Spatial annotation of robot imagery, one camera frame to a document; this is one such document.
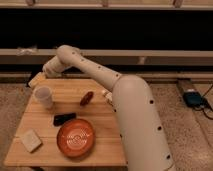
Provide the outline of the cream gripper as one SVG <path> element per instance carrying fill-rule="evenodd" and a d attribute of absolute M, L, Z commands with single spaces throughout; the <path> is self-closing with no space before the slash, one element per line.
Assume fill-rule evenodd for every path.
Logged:
<path fill-rule="evenodd" d="M 47 61 L 42 68 L 42 71 L 36 74 L 28 83 L 29 87 L 34 89 L 40 82 L 44 81 L 46 77 L 60 77 L 62 73 L 70 68 L 69 63 L 63 62 L 58 56 L 54 56 Z"/>

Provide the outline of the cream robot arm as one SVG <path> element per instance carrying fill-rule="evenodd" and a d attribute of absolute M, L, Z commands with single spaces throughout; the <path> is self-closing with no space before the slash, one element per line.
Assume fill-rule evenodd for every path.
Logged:
<path fill-rule="evenodd" d="M 53 78 L 71 67 L 112 93 L 128 171 L 176 171 L 152 91 L 144 79 L 86 59 L 69 45 L 60 46 L 42 71 Z"/>

